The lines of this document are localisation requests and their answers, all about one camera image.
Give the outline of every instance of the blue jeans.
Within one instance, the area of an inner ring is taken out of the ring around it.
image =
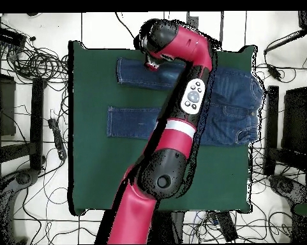
[[[172,90],[182,63],[165,63],[156,72],[149,71],[138,60],[119,58],[117,79],[119,84],[133,87]],[[257,110],[262,102],[262,88],[248,72],[218,66],[212,71],[214,82],[209,80],[212,91],[206,127],[201,145],[244,145],[258,139]],[[107,136],[148,139],[153,131],[161,108],[108,108]]]

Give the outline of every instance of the red robot arm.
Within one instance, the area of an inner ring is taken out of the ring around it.
[[[178,21],[150,20],[140,32],[146,66],[182,59],[187,65],[165,102],[144,152],[124,175],[96,243],[146,244],[156,203],[179,190],[212,70],[210,41]]]

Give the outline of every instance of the control button panel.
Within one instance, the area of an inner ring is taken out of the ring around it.
[[[193,79],[188,82],[184,96],[181,100],[181,108],[191,115],[199,112],[206,87],[201,79]]]

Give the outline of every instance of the green table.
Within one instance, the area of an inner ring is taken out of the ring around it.
[[[146,140],[107,138],[107,108],[160,107],[168,91],[117,84],[118,57],[140,59],[137,50],[73,50],[73,157],[70,156],[70,206],[76,214],[85,209],[109,209],[125,170],[140,156]],[[218,52],[218,64],[251,71],[255,46],[240,52]],[[201,146],[190,190],[181,198],[162,200],[159,210],[250,211],[248,146]]]

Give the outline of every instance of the white stripe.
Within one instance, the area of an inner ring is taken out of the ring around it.
[[[187,134],[188,136],[190,136],[192,139],[195,133],[195,128],[193,128],[191,125],[185,122],[182,122],[182,121],[177,121],[177,120],[168,120],[166,129],[181,131]]]

